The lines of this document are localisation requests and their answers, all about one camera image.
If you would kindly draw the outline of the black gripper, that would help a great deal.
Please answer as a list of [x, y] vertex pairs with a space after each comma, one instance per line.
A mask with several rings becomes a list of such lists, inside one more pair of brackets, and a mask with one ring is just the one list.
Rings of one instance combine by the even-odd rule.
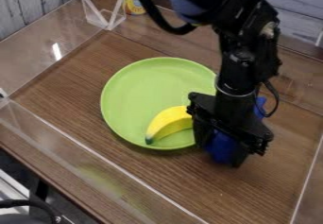
[[226, 95], [216, 92], [214, 95], [206, 95], [190, 92], [188, 99], [186, 113], [193, 119], [193, 136], [198, 147], [209, 144], [216, 130], [237, 141], [233, 167], [240, 167], [250, 154], [265, 154], [273, 133], [253, 112], [253, 94]]

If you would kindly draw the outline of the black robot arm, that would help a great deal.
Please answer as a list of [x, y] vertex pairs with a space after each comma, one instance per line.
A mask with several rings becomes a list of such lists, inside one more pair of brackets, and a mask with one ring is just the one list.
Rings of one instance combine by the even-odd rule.
[[265, 0], [170, 0], [190, 25], [209, 25], [218, 34], [221, 65], [212, 95], [190, 93], [196, 144], [216, 162], [237, 167], [250, 154], [262, 155], [273, 133], [262, 119], [261, 87], [276, 94], [269, 79], [277, 75], [280, 36], [277, 12]]

